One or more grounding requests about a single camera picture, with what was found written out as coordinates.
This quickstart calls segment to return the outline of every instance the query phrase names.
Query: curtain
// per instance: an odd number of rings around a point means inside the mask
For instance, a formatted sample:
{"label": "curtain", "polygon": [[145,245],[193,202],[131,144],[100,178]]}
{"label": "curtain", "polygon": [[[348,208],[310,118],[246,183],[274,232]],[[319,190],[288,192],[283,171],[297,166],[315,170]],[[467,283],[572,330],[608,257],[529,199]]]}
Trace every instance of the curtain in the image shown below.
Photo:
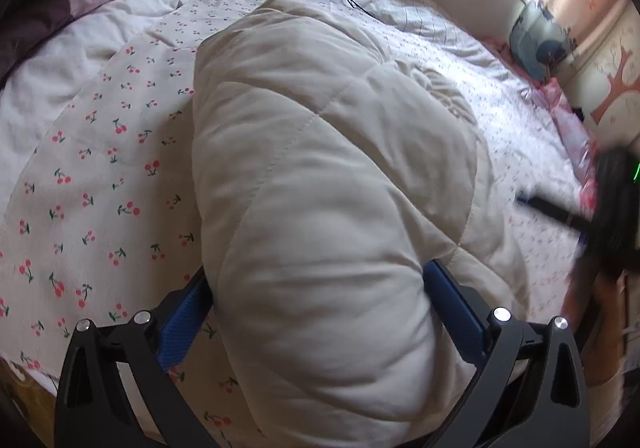
{"label": "curtain", "polygon": [[630,0],[537,0],[511,31],[515,60],[539,81],[567,84],[610,33]]}

